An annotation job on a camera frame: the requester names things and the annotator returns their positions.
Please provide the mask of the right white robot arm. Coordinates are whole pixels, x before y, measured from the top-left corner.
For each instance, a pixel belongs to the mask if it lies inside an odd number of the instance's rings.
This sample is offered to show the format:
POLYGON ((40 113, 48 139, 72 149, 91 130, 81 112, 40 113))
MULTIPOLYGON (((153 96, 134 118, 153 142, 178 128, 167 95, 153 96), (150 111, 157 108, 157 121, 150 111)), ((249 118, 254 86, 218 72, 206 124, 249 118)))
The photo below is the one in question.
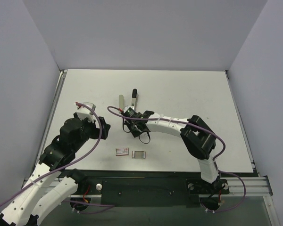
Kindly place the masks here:
POLYGON ((123 124, 133 137, 140 137, 143 133, 149 135, 151 132, 160 132, 181 138, 189 154, 198 160, 202 189, 211 193, 218 188, 219 173, 211 155, 216 147, 216 137, 199 116, 176 119, 153 111, 136 112, 131 107, 126 107, 121 115, 124 116, 123 124))

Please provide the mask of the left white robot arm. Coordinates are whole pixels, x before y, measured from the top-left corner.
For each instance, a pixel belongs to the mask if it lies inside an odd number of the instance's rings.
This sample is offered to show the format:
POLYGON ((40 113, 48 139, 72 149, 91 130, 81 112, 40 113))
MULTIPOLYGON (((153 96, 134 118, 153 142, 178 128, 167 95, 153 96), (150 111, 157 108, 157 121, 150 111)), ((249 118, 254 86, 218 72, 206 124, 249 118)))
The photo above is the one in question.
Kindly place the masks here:
POLYGON ((48 193, 49 185, 75 159, 76 152, 89 139, 106 139, 111 125, 103 117, 95 118, 90 113, 74 113, 64 122, 59 135, 54 137, 40 156, 24 191, 11 199, 11 203, 0 212, 0 226, 39 226, 63 200, 73 193, 87 190, 87 176, 74 169, 48 193))

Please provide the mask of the beige stapler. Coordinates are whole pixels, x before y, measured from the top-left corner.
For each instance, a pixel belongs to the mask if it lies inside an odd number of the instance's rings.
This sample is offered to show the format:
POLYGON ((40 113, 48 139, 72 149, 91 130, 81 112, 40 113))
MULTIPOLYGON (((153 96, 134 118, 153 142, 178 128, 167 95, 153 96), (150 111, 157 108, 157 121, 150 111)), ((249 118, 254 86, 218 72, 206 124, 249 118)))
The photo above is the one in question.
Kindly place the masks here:
POLYGON ((118 108, 120 111, 122 111, 124 108, 124 96, 123 95, 118 96, 118 108))

